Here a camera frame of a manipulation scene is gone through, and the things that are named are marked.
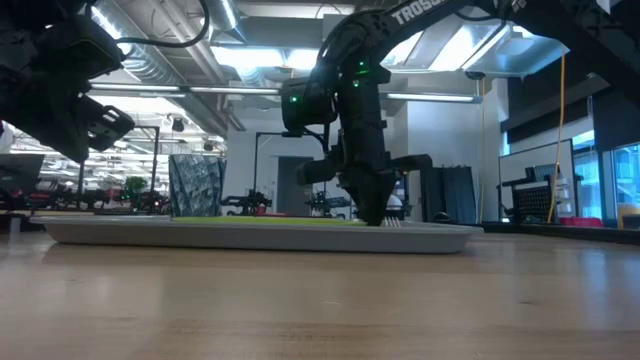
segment white tray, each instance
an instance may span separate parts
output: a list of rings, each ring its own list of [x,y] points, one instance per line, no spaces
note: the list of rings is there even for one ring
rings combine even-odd
[[[402,222],[400,228],[185,224],[162,216],[32,217],[62,244],[451,254],[482,228]]]

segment wooden table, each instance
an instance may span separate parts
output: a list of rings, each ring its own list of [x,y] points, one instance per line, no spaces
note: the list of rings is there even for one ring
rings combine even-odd
[[[483,235],[460,255],[0,238],[0,359],[631,359],[640,248]]]

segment yellow cable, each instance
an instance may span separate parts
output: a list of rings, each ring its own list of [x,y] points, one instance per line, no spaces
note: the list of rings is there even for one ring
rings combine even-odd
[[[485,79],[482,79],[482,164],[480,165],[481,168],[481,175],[480,175],[480,217],[479,219],[479,223],[482,224],[482,220],[484,217],[484,186],[485,186],[485,177],[487,174],[487,171],[485,170],[485,144],[484,144],[484,123],[485,123],[485,115],[484,115],[484,98],[487,95],[486,93],[486,87],[485,87]]]
[[[556,180],[558,179],[558,166],[560,162],[560,143],[562,142],[562,126],[564,125],[564,78],[565,78],[565,48],[562,45],[562,61],[560,65],[560,125],[558,125],[558,144],[556,148],[556,166],[553,172],[553,180],[551,181],[551,204],[549,204],[549,215],[547,223],[551,223],[553,217],[553,209],[556,205]]]

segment desk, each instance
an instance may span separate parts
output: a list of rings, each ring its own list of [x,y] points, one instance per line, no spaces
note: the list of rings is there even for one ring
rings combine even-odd
[[[630,359],[640,248],[476,236],[464,254],[0,238],[1,359]]]

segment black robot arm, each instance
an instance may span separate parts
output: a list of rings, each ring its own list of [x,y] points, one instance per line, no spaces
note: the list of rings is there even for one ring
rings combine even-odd
[[[340,117],[338,144],[325,160],[299,169],[301,184],[338,174],[362,219],[380,225],[399,178],[398,164],[407,162],[392,160],[385,149],[378,85],[390,80],[390,72],[380,62],[400,42],[465,6],[560,40],[590,71],[640,104],[638,40],[595,0],[410,0],[390,9],[367,10],[336,26],[308,79],[283,84],[283,120],[290,133],[302,134],[307,125],[327,126]]]

